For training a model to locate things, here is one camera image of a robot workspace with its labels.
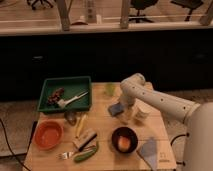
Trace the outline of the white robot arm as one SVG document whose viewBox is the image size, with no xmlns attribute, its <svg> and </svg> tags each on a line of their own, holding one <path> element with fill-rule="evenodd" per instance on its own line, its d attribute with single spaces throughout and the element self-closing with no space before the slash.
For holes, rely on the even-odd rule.
<svg viewBox="0 0 213 171">
<path fill-rule="evenodd" d="M 187 127 L 182 171 L 213 171 L 213 102 L 196 103 L 145 87 L 136 73 L 120 83 L 120 102 L 132 106 L 139 99 Z"/>
</svg>

